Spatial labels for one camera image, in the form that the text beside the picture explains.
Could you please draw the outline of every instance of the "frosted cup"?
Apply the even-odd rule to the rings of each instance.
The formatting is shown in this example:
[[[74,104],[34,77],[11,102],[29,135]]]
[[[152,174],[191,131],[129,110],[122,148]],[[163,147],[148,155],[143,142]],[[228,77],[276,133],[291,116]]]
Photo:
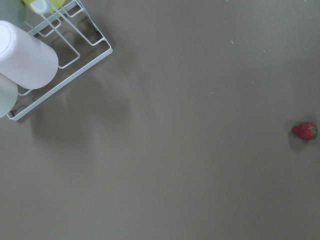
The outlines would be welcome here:
[[[5,116],[16,104],[18,86],[0,73],[0,118]]]
[[[26,15],[26,5],[21,0],[0,0],[0,20],[20,27],[24,24]]]
[[[39,89],[56,75],[56,52],[7,21],[0,21],[0,73],[25,89]]]
[[[65,3],[65,0],[23,0],[24,3],[37,14],[48,14],[54,11],[48,2],[51,2],[57,9]]]

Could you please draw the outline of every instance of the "yellow object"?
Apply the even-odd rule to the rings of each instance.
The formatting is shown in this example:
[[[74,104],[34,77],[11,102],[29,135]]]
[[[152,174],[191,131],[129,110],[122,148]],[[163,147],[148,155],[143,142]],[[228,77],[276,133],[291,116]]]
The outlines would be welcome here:
[[[28,8],[31,11],[36,12],[37,14],[48,14],[54,11],[54,9],[51,6],[49,6],[49,4],[47,3],[47,0],[22,0],[22,1],[25,3],[25,5],[28,6]],[[58,9],[62,6],[62,4],[65,3],[66,0],[49,0],[49,1]],[[42,9],[45,9],[45,12],[39,12],[33,9],[32,5],[36,3],[38,3]]]

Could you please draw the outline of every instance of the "gray countertop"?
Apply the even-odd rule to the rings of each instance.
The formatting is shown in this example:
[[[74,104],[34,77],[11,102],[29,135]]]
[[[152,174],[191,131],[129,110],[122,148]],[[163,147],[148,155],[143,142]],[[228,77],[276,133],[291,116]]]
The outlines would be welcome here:
[[[82,0],[114,52],[0,119],[4,240],[318,240],[317,0]]]

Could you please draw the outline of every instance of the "red strawberry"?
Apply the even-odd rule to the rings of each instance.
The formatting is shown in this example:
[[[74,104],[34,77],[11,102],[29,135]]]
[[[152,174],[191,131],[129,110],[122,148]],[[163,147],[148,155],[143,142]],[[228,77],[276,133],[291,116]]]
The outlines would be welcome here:
[[[305,121],[291,129],[294,135],[303,140],[313,140],[318,135],[317,126],[312,121]]]

